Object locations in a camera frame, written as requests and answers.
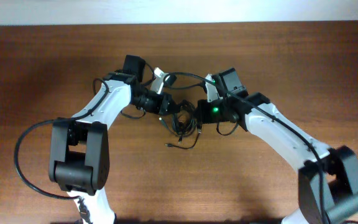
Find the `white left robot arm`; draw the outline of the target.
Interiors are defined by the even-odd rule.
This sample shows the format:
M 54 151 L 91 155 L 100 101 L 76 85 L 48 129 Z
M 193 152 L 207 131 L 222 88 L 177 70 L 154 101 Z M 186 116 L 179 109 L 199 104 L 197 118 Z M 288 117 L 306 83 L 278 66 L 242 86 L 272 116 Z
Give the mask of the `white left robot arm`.
M 142 69 L 110 73 L 80 112 L 53 122 L 49 178 L 67 192 L 65 199 L 76 203 L 83 223 L 116 221 L 104 186 L 110 168 L 108 130 L 121 111 L 128 105 L 158 115 L 179 110 L 162 91 L 176 76 L 155 71 L 151 88 L 140 84 Z

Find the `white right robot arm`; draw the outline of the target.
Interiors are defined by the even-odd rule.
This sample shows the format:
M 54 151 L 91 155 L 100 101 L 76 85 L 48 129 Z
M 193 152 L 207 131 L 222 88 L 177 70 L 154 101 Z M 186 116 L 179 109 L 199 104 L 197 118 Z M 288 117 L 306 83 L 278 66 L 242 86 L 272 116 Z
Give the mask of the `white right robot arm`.
M 248 94 L 236 72 L 203 78 L 201 122 L 236 123 L 278 153 L 298 176 L 298 208 L 275 223 L 346 223 L 358 213 L 358 159 L 310 136 L 261 93 Z

